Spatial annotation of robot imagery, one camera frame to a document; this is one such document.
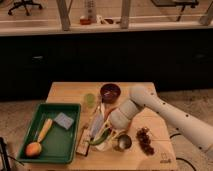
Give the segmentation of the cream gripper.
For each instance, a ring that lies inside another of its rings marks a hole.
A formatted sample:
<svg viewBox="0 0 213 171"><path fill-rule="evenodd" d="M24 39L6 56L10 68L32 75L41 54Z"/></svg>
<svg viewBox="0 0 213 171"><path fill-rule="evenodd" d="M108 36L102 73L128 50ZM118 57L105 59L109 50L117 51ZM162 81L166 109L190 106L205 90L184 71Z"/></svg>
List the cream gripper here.
<svg viewBox="0 0 213 171"><path fill-rule="evenodd" d="M107 137L110 133L110 130L111 130L111 133L110 133L110 136L108 138L108 143L112 143L112 141L119 135L121 134L124 130L120 130L120 129L116 129L112 126L112 124L109 122L109 121L106 121L104 123L104 127L101 131L101 134L100 136L101 137Z"/></svg>

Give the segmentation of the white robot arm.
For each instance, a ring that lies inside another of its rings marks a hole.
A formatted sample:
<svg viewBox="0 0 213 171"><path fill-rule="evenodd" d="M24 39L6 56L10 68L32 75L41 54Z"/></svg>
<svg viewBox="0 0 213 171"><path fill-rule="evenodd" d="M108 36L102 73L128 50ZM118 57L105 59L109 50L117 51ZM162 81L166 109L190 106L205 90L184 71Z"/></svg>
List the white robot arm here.
<svg viewBox="0 0 213 171"><path fill-rule="evenodd" d="M213 158L213 126L166 103L142 85L134 85L129 89L129 98L110 112L107 121L113 128L124 130L144 108L156 112L203 153Z"/></svg>

